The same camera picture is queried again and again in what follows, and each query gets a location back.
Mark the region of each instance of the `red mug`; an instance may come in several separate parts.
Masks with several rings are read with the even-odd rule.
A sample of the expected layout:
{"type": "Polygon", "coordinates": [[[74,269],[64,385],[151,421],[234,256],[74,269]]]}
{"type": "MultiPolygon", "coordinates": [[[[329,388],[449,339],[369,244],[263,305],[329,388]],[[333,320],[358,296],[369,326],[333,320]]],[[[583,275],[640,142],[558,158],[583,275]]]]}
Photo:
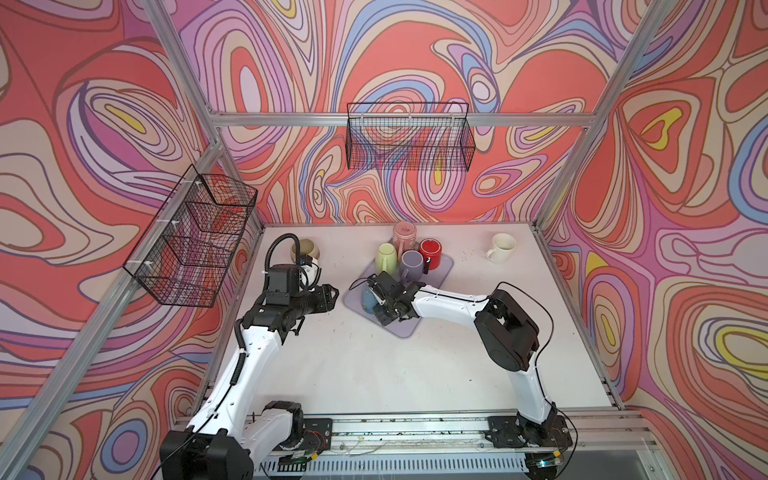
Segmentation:
{"type": "Polygon", "coordinates": [[[424,257],[424,273],[440,266],[442,245],[434,238],[425,238],[419,243],[419,252],[424,257]]]}

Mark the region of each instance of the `tray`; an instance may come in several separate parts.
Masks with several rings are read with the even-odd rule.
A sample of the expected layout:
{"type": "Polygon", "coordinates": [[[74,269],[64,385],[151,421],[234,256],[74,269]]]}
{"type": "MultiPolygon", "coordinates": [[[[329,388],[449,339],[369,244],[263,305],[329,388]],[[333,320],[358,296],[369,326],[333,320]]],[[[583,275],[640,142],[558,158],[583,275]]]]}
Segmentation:
{"type": "MultiPolygon", "coordinates": [[[[373,274],[376,271],[375,263],[375,261],[372,261],[367,266],[367,268],[360,275],[358,275],[358,278],[363,278],[373,274]]],[[[453,259],[444,253],[440,259],[440,266],[434,270],[430,270],[428,274],[423,275],[420,281],[426,282],[427,285],[432,285],[435,288],[440,288],[442,283],[445,281],[445,278],[448,276],[448,273],[451,271],[451,268],[453,268],[453,259]]],[[[375,323],[379,328],[383,328],[387,332],[390,332],[392,335],[401,339],[407,339],[413,335],[416,327],[419,326],[419,323],[422,321],[420,318],[412,318],[403,320],[402,322],[392,322],[387,326],[382,326],[381,323],[379,323],[379,321],[376,319],[376,316],[371,313],[366,313],[366,311],[362,309],[362,286],[358,286],[354,290],[347,290],[346,293],[344,293],[342,301],[344,302],[344,306],[346,306],[346,308],[352,310],[354,313],[357,313],[362,318],[375,323]]]]}

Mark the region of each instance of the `wire basket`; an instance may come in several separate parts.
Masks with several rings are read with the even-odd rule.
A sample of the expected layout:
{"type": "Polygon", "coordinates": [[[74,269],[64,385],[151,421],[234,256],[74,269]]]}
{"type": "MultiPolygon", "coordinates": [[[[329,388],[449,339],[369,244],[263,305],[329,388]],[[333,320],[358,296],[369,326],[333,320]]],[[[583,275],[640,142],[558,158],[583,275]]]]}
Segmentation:
{"type": "Polygon", "coordinates": [[[475,137],[463,102],[347,104],[350,170],[469,171],[475,137]]]}
{"type": "Polygon", "coordinates": [[[226,175],[198,174],[134,278],[163,305],[212,307],[257,193],[226,175]]]}

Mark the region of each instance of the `white tabletop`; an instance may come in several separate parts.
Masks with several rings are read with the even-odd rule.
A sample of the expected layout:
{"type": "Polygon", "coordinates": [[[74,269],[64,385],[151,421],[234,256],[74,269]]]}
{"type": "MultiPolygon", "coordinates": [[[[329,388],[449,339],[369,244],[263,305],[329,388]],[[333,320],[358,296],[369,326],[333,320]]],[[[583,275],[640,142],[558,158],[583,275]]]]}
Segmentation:
{"type": "MultiPolygon", "coordinates": [[[[418,226],[419,239],[433,237],[455,265],[442,287],[459,293],[490,294],[501,280],[528,292],[555,321],[550,346],[538,362],[541,380],[560,408],[610,407],[557,284],[527,224],[418,226]],[[485,259],[494,234],[518,242],[510,259],[485,259]]],[[[391,226],[268,227],[250,275],[240,315],[259,296],[270,244],[283,233],[309,238],[320,250],[320,283],[341,290],[336,308],[309,315],[299,336],[290,334],[254,392],[253,410],[271,400],[301,402],[306,414],[455,412],[514,409],[507,372],[491,361],[476,330],[440,319],[423,319],[413,336],[399,339],[347,309],[341,296],[370,263],[391,226]]],[[[272,264],[290,263],[291,242],[283,241],[272,264]]],[[[551,327],[546,314],[524,295],[507,290],[538,324],[543,345],[551,327]]],[[[231,336],[228,359],[235,348],[231,336]]]]}

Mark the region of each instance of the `patterned wall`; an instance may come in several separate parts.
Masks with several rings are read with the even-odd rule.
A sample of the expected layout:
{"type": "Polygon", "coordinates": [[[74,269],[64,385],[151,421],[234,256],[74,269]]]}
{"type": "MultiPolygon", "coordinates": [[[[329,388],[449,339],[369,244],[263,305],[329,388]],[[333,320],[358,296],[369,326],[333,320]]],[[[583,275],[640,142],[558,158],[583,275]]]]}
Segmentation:
{"type": "MultiPolygon", "coordinates": [[[[218,111],[346,111],[449,101],[477,112],[584,112],[644,1],[190,1],[170,5],[218,111]]],[[[232,127],[267,223],[532,220],[576,129],[475,129],[469,173],[350,172],[346,129],[232,127]]]]}
{"type": "MultiPolygon", "coordinates": [[[[140,3],[0,2],[0,441],[207,146],[140,3]]],[[[26,478],[147,476],[252,242],[211,310],[137,295],[26,478]]]]}
{"type": "Polygon", "coordinates": [[[678,2],[546,232],[681,478],[768,478],[768,4],[678,2]]]}

